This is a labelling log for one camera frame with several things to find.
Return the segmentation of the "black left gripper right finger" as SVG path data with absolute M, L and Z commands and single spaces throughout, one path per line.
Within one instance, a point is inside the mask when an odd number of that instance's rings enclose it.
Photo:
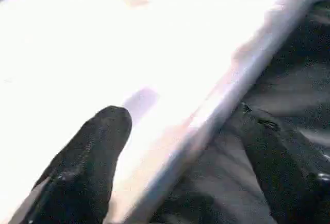
M 241 104 L 237 132 L 277 223 L 329 223 L 329 158 L 289 123 Z

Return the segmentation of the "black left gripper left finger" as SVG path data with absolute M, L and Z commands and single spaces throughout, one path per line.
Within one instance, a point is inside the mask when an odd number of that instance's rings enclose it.
M 53 157 L 9 223 L 103 223 L 131 129 L 126 108 L 97 112 Z

